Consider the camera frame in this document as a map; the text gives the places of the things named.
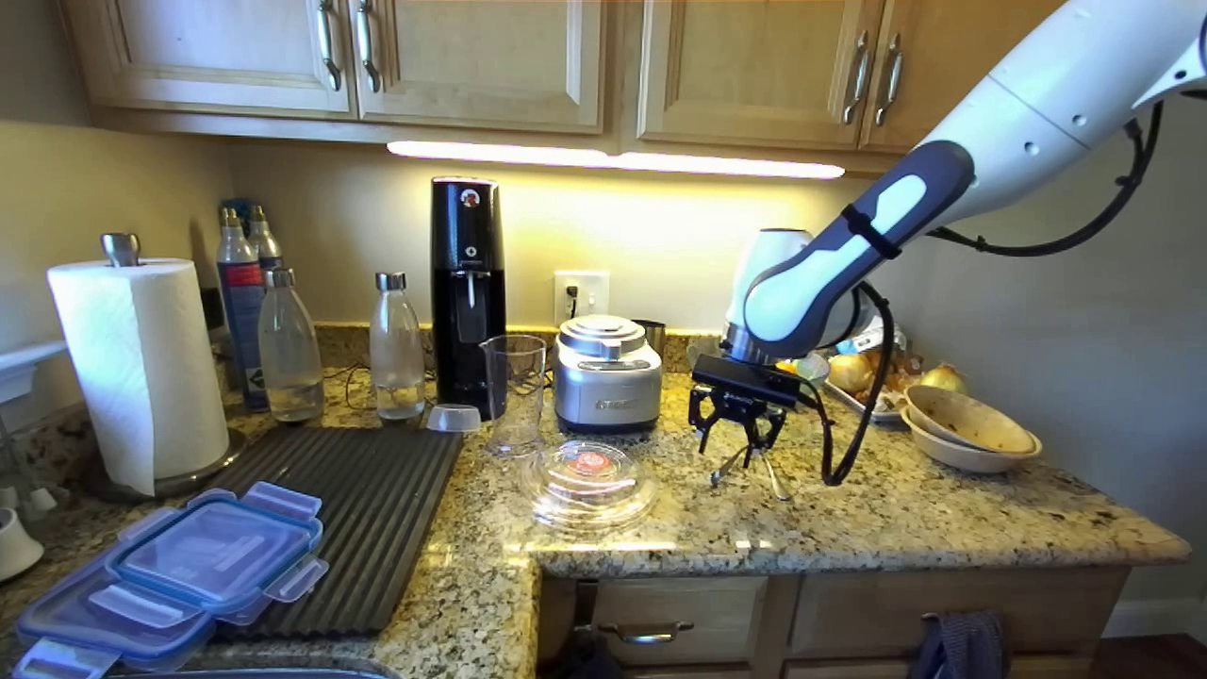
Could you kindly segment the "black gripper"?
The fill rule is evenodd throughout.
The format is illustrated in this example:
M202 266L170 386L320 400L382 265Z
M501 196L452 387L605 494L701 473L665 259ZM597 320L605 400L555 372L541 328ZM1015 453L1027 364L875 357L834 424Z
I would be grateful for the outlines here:
M715 397L692 397L685 402L685 420L698 435L698 450L709 450L709 435L721 420L755 426L748 435L748 465L763 453L769 453L789 424L789 406L800 397L800 380L795 377L774 377L763 364L751 361L736 361L740 377L736 377L736 391L715 400Z

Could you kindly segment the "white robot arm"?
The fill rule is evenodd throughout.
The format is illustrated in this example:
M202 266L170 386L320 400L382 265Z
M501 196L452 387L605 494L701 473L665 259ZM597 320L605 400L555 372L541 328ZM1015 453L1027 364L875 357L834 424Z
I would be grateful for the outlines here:
M1207 0L1064 0L1035 22L896 167L875 177L829 226L763 226L727 300L724 353L688 372L685 424L698 441L721 420L741 426L741 459L769 450L795 402L818 406L802 377L774 370L838 334L834 307L871 300L892 328L868 271L911 232L964 240L954 219L1001 206L1052 182L1103 134L1126 131L1132 168L1082 226L1042 246L968 249L1044 258L1091 240L1135 196L1155 160L1161 99L1207 80Z

